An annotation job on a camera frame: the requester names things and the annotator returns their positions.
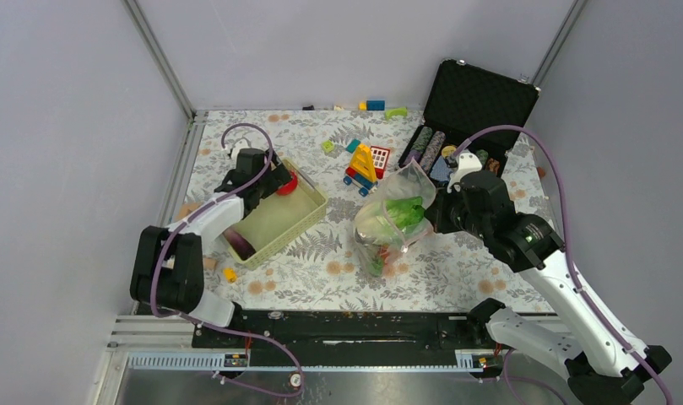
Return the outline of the green toy leaf vegetable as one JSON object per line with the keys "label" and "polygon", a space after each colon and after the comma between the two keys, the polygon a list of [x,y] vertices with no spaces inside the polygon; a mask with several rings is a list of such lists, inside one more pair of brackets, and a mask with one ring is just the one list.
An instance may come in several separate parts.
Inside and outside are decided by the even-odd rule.
{"label": "green toy leaf vegetable", "polygon": [[425,218],[422,203],[421,196],[390,199],[385,201],[385,209],[396,227],[408,234]]}

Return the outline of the clear pink dotted zip bag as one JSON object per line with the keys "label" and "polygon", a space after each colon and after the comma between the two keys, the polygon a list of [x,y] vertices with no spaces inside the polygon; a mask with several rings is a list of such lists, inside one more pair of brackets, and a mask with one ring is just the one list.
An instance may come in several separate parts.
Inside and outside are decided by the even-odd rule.
{"label": "clear pink dotted zip bag", "polygon": [[430,234],[426,210],[435,197],[434,184],[415,162],[384,177],[353,220],[361,269],[382,276],[386,267]]}

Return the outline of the pale green toy cabbage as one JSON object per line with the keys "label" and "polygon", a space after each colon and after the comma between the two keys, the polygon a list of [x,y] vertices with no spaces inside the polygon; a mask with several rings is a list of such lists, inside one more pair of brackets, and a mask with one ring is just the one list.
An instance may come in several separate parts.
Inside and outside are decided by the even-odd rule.
{"label": "pale green toy cabbage", "polygon": [[362,245],[384,245],[399,241],[396,229],[389,223],[380,202],[364,205],[353,221],[355,241]]}

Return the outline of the orange toy carrot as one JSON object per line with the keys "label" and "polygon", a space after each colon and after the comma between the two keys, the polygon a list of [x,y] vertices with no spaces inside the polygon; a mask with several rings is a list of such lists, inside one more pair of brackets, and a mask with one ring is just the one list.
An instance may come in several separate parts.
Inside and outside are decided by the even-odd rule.
{"label": "orange toy carrot", "polygon": [[381,277],[394,260],[394,251],[388,246],[382,246],[371,254],[366,271],[373,277]]}

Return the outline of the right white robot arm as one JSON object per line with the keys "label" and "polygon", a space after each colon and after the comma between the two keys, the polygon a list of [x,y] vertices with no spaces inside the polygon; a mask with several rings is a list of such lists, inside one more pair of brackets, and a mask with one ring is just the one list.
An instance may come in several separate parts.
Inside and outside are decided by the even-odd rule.
{"label": "right white robot arm", "polygon": [[471,343],[515,348],[555,371],[583,404],[629,404],[671,363],[612,313],[567,256],[565,242],[535,214],[519,213],[506,183],[470,152],[450,158],[452,174],[426,217],[442,234],[466,232],[531,284],[561,318],[564,336],[487,299],[469,313]]}

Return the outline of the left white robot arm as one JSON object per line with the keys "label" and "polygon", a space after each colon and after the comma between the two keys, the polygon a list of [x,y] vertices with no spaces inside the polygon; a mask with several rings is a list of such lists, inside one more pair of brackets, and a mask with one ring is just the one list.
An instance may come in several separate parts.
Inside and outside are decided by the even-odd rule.
{"label": "left white robot arm", "polygon": [[246,218],[259,203],[292,181],[273,148],[243,148],[236,165],[212,197],[165,227],[145,228],[139,237],[129,292],[162,316],[187,315],[213,325],[213,336],[226,347],[245,335],[234,317],[235,304],[206,290],[203,256],[214,241]]}

